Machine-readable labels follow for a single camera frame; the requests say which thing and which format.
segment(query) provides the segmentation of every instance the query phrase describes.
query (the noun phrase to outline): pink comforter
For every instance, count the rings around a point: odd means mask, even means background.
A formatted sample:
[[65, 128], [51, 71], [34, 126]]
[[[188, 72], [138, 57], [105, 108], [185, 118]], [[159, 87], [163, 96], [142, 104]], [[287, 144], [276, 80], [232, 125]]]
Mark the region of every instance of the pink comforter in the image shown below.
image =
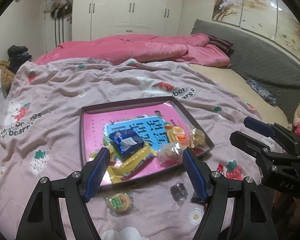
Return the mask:
[[191, 36], [162, 37], [144, 34], [109, 36], [95, 41], [69, 41], [37, 58], [38, 65], [77, 57], [103, 59], [114, 65], [134, 58], [138, 62], [174, 60], [204, 66], [222, 67], [230, 59], [218, 47], [209, 44], [202, 33]]

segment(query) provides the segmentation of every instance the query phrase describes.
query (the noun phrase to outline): brown plush toy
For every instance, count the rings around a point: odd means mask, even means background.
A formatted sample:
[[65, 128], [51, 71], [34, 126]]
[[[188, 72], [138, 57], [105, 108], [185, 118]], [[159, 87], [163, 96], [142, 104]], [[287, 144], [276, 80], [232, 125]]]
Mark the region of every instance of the brown plush toy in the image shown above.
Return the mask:
[[1, 69], [1, 87], [2, 92], [7, 97], [9, 94], [11, 84], [14, 78], [14, 74], [8, 70], [8, 67], [10, 66], [10, 62], [7, 60], [1, 60], [0, 61], [0, 69]]

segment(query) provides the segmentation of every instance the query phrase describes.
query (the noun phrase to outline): screw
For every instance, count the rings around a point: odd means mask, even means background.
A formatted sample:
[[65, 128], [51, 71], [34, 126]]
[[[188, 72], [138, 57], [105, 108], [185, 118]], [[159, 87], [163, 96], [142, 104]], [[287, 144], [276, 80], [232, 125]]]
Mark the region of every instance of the screw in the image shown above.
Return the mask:
[[48, 181], [47, 177], [43, 177], [40, 179], [40, 183], [45, 184]]
[[218, 172], [218, 171], [213, 171], [211, 173], [211, 175], [212, 175], [212, 177], [215, 177], [215, 178], [219, 178], [221, 176], [220, 172]]
[[74, 173], [72, 173], [72, 177], [74, 178], [78, 178], [80, 177], [80, 175], [81, 175], [80, 171], [75, 171]]
[[252, 182], [253, 182], [253, 178], [251, 178], [251, 177], [246, 177], [246, 182], [252, 183]]

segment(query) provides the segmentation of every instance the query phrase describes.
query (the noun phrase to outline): white wardrobe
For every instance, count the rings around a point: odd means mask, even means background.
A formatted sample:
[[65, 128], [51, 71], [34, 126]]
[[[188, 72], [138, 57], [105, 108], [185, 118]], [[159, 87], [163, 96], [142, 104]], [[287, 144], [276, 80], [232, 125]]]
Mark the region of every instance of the white wardrobe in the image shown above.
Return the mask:
[[72, 40], [127, 33], [176, 36], [183, 0], [74, 0]]

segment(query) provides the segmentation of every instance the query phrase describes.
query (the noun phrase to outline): gray quilted headboard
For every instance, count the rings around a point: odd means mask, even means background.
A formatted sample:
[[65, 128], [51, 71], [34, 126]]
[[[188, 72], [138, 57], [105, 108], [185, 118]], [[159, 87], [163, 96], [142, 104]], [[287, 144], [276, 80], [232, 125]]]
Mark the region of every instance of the gray quilted headboard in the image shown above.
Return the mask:
[[278, 99], [290, 123], [300, 102], [300, 65], [269, 43], [227, 26], [196, 20], [191, 34], [205, 33], [232, 42], [231, 69], [252, 78]]

